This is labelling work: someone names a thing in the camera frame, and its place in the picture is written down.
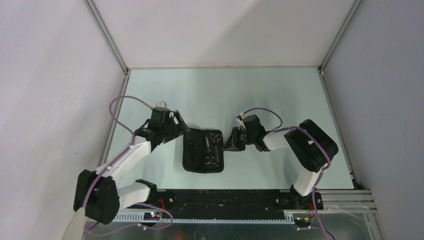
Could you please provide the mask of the silver cutting scissors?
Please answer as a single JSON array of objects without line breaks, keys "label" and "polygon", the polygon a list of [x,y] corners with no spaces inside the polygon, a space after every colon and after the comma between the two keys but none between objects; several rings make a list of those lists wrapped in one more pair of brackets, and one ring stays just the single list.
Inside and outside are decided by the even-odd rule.
[{"label": "silver cutting scissors", "polygon": [[223,136],[221,134],[214,134],[213,132],[210,132],[210,138],[214,142],[214,148],[215,148],[215,154],[216,158],[219,158],[219,150],[218,150],[218,144],[220,140],[223,139]]}]

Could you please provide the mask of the silver thinning scissors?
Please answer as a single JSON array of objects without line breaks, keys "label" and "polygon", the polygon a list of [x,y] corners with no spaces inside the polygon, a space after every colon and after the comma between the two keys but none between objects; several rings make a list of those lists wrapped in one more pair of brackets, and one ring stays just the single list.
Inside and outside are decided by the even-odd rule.
[{"label": "silver thinning scissors", "polygon": [[204,136],[204,138],[205,138],[205,144],[206,144],[206,150],[207,150],[207,156],[205,158],[205,164],[206,165],[215,165],[215,166],[218,167],[219,166],[218,160],[217,160],[216,157],[214,157],[212,155],[212,150],[211,150],[209,139],[206,135]]}]

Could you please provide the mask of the black zip tool case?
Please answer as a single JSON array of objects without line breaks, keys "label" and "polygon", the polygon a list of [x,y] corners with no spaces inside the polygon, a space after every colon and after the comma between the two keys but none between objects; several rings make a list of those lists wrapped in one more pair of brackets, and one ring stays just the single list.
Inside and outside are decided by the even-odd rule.
[{"label": "black zip tool case", "polygon": [[[206,164],[207,156],[207,147],[205,142],[205,136],[208,137],[211,154],[217,158],[215,152],[215,144],[211,140],[210,132],[214,134],[221,134],[222,132],[217,129],[197,129],[191,128],[188,133],[183,136],[183,154],[182,154],[182,166],[183,169],[187,172],[199,173],[199,174],[212,174],[212,173],[221,173],[224,170],[224,154],[222,151],[223,148],[223,136],[218,144],[218,153],[219,158],[218,166],[213,164]],[[187,141],[195,142],[195,161],[190,161],[188,157],[188,143]]]}]

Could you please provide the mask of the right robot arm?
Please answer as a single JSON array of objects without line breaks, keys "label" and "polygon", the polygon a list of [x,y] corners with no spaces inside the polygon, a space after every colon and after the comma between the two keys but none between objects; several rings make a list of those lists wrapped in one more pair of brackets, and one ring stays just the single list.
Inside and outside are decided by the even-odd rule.
[{"label": "right robot arm", "polygon": [[239,126],[223,145],[223,151],[242,152],[253,145],[259,152],[290,148],[301,164],[300,173],[292,185],[291,204],[304,209],[311,202],[310,194],[317,188],[323,173],[338,154],[336,142],[314,121],[306,119],[299,125],[266,130],[259,117],[239,115]]}]

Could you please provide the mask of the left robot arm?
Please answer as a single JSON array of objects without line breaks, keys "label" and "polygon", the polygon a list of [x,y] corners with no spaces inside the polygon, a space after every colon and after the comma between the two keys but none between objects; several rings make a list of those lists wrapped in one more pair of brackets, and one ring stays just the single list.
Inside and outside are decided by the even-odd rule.
[{"label": "left robot arm", "polygon": [[144,180],[136,180],[124,187],[119,184],[156,147],[189,131],[179,111],[154,107],[151,117],[132,133],[130,143],[122,153],[95,170],[83,170],[79,174],[73,210],[84,212],[85,217],[107,225],[119,211],[137,203],[145,208],[156,206],[158,194],[152,191],[154,184]]}]

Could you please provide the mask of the left controller board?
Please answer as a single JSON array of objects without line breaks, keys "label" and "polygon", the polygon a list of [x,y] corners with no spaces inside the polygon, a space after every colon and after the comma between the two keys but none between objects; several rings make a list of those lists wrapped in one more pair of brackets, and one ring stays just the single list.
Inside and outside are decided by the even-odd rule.
[{"label": "left controller board", "polygon": [[162,217],[162,211],[156,212],[156,211],[149,211],[145,212],[143,215],[144,221],[159,221]]}]

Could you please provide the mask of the controller board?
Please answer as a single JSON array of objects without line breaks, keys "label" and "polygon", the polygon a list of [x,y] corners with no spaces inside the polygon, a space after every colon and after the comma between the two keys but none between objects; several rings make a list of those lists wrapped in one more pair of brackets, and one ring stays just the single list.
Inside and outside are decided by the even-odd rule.
[{"label": "controller board", "polygon": [[144,221],[159,221],[162,217],[162,211],[156,212],[156,211],[149,211],[145,212],[143,215]]},{"label": "controller board", "polygon": [[313,221],[314,217],[295,217],[294,223],[295,224],[310,224]]}]

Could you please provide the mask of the right controller board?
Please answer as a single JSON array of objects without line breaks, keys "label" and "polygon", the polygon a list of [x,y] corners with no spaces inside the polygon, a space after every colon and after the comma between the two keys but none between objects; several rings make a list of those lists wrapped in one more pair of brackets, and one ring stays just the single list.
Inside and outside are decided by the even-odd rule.
[{"label": "right controller board", "polygon": [[295,217],[294,223],[295,224],[310,224],[313,221],[314,217]]}]

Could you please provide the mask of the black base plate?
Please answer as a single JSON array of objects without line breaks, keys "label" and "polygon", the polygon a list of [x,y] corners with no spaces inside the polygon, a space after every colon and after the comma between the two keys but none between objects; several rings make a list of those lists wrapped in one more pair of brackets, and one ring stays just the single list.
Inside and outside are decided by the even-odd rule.
[{"label": "black base plate", "polygon": [[149,194],[146,204],[164,208],[175,220],[283,220],[285,211],[323,210],[320,193],[300,196],[279,189],[165,189]]}]

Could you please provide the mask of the aluminium corner frame post left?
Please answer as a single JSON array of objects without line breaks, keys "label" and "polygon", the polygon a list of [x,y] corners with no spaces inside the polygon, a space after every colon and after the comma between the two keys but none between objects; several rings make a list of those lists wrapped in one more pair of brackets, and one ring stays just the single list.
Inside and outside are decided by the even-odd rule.
[{"label": "aluminium corner frame post left", "polygon": [[90,15],[92,16],[97,28],[100,31],[100,34],[102,35],[103,39],[105,40],[106,45],[108,46],[109,50],[111,51],[114,59],[118,63],[121,71],[124,75],[126,75],[129,71],[128,65],[125,63],[125,60],[97,6],[94,0],[83,0],[84,4],[86,5]]}]

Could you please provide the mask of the aluminium corner frame post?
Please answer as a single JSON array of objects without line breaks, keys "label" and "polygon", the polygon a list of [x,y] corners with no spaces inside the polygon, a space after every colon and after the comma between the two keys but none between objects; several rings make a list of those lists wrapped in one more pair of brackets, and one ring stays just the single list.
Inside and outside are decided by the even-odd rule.
[{"label": "aluminium corner frame post", "polygon": [[336,35],[334,39],[332,40],[328,50],[326,51],[320,65],[318,66],[318,72],[321,77],[325,74],[325,68],[327,67],[332,55],[336,51],[339,43],[341,42],[342,38],[344,37],[348,27],[350,26],[352,20],[356,16],[359,8],[361,7],[363,0],[354,0],[352,5],[350,6],[346,16],[344,17],[342,24],[340,25],[339,29],[336,32]]},{"label": "aluminium corner frame post", "polygon": [[118,63],[121,71],[124,75],[126,75],[129,71],[128,65],[125,63],[125,60],[97,6],[94,0],[83,0],[84,4],[86,5],[90,15],[92,16],[97,28],[100,31],[100,34],[102,35],[103,39],[105,40],[106,45],[108,46],[109,50],[111,51],[114,59]]}]

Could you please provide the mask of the aluminium front rail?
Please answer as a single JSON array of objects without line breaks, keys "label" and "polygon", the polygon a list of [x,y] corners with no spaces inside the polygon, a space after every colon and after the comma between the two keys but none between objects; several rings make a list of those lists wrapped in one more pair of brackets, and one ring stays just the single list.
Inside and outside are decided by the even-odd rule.
[{"label": "aluminium front rail", "polygon": [[147,204],[159,208],[161,219],[175,222],[282,222],[290,213],[306,213],[315,206],[319,213],[375,213],[368,190],[322,190],[300,196],[294,190],[198,190],[159,189]]}]

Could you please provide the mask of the aluminium corner frame post right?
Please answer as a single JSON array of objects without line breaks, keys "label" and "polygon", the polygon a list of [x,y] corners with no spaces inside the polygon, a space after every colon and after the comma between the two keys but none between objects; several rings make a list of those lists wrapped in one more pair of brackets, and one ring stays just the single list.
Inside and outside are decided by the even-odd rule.
[{"label": "aluminium corner frame post right", "polygon": [[332,40],[328,50],[326,51],[320,65],[318,66],[318,72],[321,77],[325,74],[325,68],[327,67],[332,55],[336,51],[339,43],[341,42],[342,38],[344,37],[348,27],[350,26],[352,20],[356,16],[359,8],[361,7],[363,0],[354,0],[352,5],[350,6],[346,16],[344,17],[342,24],[340,25],[339,29],[336,32],[336,35],[334,39]]}]

